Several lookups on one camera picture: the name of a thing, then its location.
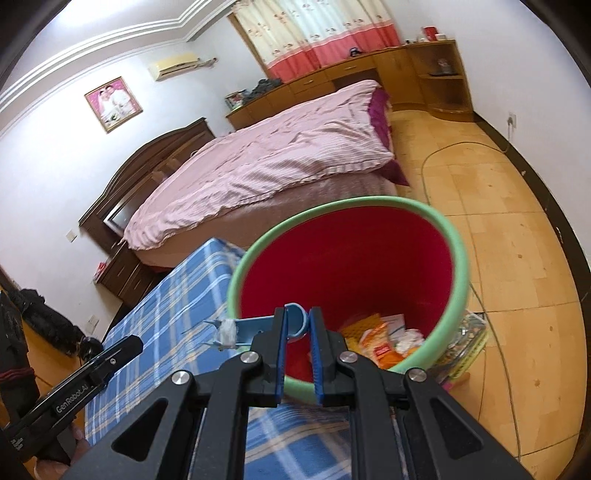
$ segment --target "light switch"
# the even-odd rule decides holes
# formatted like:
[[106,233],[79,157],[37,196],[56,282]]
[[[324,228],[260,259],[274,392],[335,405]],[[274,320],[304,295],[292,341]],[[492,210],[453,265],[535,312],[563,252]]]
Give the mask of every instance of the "light switch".
[[70,241],[70,243],[72,243],[74,240],[76,240],[76,237],[78,235],[76,233],[74,233],[73,230],[70,230],[68,233],[66,233],[66,238]]

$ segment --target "wall-mounted air conditioner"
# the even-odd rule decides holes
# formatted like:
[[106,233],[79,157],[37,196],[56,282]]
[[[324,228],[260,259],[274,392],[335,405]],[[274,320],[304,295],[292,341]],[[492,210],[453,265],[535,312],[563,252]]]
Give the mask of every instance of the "wall-mounted air conditioner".
[[154,80],[164,80],[184,72],[189,72],[199,66],[199,58],[193,53],[183,53],[176,57],[157,61],[150,65],[150,73]]

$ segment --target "wooden cabinet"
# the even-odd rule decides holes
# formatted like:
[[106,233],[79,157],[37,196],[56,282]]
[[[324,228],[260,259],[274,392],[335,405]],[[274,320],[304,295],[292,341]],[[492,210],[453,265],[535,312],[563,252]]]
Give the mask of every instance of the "wooden cabinet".
[[138,257],[122,245],[96,283],[134,308],[159,282],[160,276],[140,263]]
[[324,72],[330,80],[335,80],[352,73],[362,72],[364,70],[371,70],[375,68],[372,55],[344,61],[333,67],[328,67]]
[[269,103],[266,95],[250,102],[246,106],[246,109],[251,114],[251,117],[255,123],[258,123],[261,120],[276,114],[275,109]]
[[424,104],[423,93],[407,50],[392,50],[374,55],[384,89],[390,95],[390,103]]
[[314,100],[316,98],[323,97],[324,95],[328,95],[335,91],[335,86],[332,84],[332,82],[321,83],[319,85],[315,85],[311,88],[296,93],[295,99],[298,103],[304,103],[309,102],[310,100]]
[[245,106],[234,110],[227,116],[227,119],[236,130],[249,127],[255,123],[251,113]]
[[289,83],[290,89],[294,93],[300,93],[304,90],[308,90],[312,87],[320,85],[322,83],[327,83],[329,80],[326,77],[325,73],[321,70],[316,73],[311,73],[310,75],[306,75],[305,77],[294,80],[293,82]]
[[[429,75],[437,71],[437,62],[442,58],[458,75]],[[227,119],[237,130],[249,127],[294,105],[368,79],[384,87],[393,110],[421,109],[446,120],[472,121],[470,92],[454,40],[386,48],[344,60],[270,91],[233,111]]]
[[289,85],[276,88],[265,95],[277,113],[297,105],[297,100]]

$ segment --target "green trash can rim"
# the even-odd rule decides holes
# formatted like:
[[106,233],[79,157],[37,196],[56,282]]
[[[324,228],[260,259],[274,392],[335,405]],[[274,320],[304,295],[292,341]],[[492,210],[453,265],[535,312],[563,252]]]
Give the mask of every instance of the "green trash can rim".
[[[430,222],[441,233],[450,249],[454,271],[451,293],[445,310],[435,328],[425,339],[422,347],[390,370],[404,373],[413,367],[428,368],[432,366],[451,342],[464,314],[470,284],[468,259],[462,238],[451,222],[429,205],[412,199],[391,196],[370,196],[338,200],[337,202],[326,203],[325,205],[306,210],[273,227],[247,250],[232,276],[228,289],[229,317],[240,318],[240,293],[246,275],[259,254],[277,237],[291,228],[321,215],[348,208],[369,206],[395,207],[416,213]],[[297,400],[309,404],[316,403],[313,383],[286,375],[284,392],[287,396]]]

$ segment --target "nightstand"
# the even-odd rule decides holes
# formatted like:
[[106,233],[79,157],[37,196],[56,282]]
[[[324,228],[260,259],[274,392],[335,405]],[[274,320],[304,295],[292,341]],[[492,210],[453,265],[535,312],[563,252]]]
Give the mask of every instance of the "nightstand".
[[162,275],[142,264],[127,245],[121,245],[95,283],[133,309],[161,279]]

